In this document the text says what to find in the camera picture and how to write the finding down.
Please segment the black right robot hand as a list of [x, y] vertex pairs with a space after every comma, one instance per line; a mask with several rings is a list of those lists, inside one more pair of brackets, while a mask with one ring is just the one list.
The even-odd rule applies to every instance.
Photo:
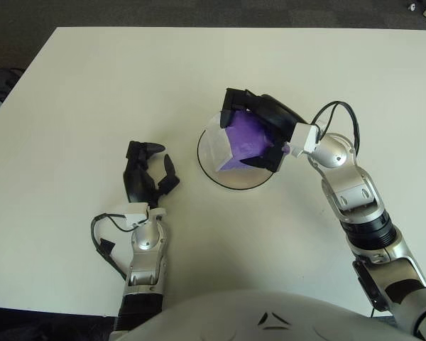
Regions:
[[234, 168], [262, 168], [275, 173], [296, 124], [305, 122], [267, 94], [255, 95], [249, 90], [228, 88], [219, 126], [226, 131]]

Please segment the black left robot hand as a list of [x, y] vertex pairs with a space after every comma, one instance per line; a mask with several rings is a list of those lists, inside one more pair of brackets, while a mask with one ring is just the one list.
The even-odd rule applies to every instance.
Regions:
[[159, 199], [171, 192], [180, 179], [168, 154], [164, 155], [165, 177], [155, 184], [148, 174], [148, 161], [165, 151], [161, 144], [130, 141], [126, 152], [127, 164], [123, 173], [124, 187], [129, 202], [145, 202], [149, 208], [158, 207]]

